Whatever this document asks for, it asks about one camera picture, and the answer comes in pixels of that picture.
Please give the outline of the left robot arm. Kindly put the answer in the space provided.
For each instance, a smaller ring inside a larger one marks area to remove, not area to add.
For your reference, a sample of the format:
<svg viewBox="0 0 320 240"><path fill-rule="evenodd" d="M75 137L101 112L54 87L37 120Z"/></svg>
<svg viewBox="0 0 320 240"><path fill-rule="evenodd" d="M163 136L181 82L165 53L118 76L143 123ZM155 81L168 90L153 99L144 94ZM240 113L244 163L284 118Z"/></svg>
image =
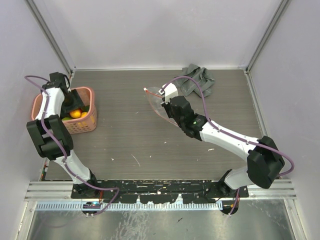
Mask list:
<svg viewBox="0 0 320 240"><path fill-rule="evenodd" d="M79 92L70 88L70 80L64 73L51 73L39 89L41 106L34 120L26 124L37 153L65 170L77 194L97 197L100 185L92 171L76 155L71 133L63 121L71 111L83 110L87 105Z"/></svg>

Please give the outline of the yellow lemon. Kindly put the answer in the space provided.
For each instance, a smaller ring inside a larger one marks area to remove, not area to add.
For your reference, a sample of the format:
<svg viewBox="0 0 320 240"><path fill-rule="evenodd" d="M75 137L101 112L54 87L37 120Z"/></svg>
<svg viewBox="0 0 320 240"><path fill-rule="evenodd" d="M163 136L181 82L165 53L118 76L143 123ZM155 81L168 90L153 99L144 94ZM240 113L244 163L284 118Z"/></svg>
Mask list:
<svg viewBox="0 0 320 240"><path fill-rule="evenodd" d="M80 116L80 117L81 117L81 118L84 118L87 114L88 114L88 113L84 111L84 112L81 113L81 116Z"/></svg>

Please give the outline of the orange fruit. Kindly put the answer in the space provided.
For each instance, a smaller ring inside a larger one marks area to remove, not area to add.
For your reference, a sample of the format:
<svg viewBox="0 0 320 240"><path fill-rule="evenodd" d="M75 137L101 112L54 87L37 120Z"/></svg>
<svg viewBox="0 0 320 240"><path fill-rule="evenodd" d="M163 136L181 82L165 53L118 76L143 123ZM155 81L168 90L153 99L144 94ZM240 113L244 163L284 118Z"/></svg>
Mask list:
<svg viewBox="0 0 320 240"><path fill-rule="evenodd" d="M82 116L82 110L80 108L72 110L69 112L69 115L73 119L78 119Z"/></svg>

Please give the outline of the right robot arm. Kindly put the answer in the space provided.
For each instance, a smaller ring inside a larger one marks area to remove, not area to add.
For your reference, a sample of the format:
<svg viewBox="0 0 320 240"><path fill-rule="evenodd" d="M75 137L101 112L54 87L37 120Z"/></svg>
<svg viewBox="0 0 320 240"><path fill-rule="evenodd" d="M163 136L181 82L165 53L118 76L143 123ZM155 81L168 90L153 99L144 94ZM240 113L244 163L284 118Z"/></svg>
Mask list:
<svg viewBox="0 0 320 240"><path fill-rule="evenodd" d="M227 170L218 181L217 190L225 197L249 185L269 189L285 165L270 137L248 137L221 127L195 113L184 96L163 98L161 106L188 137L217 145L246 162L244 167Z"/></svg>

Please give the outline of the pink plastic basket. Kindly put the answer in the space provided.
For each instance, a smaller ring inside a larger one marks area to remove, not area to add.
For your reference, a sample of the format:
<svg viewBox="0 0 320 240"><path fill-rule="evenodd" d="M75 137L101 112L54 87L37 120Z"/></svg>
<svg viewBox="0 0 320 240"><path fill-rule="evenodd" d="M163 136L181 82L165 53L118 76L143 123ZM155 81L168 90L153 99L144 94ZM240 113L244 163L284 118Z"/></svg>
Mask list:
<svg viewBox="0 0 320 240"><path fill-rule="evenodd" d="M71 91L65 91L61 87L47 88L34 100L31 121L26 124L30 136L41 138L50 132L58 138L62 135L91 132L96 128L97 110L94 90L86 86L73 89L78 91L84 103L83 107L89 106L87 115L82 118L72 118L69 112L62 112L65 95ZM65 117L72 118L72 120L62 121L62 118Z"/></svg>

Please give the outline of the clear zip top bag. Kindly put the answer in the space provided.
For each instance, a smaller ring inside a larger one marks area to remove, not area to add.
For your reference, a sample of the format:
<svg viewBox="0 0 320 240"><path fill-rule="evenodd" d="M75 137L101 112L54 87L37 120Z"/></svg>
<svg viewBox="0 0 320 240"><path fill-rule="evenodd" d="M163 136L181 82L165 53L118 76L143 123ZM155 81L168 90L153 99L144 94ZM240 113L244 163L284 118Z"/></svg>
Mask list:
<svg viewBox="0 0 320 240"><path fill-rule="evenodd" d="M153 111L162 119L178 127L173 118L169 118L165 108L162 106L163 97L160 94L160 88L156 86L144 87L144 92Z"/></svg>

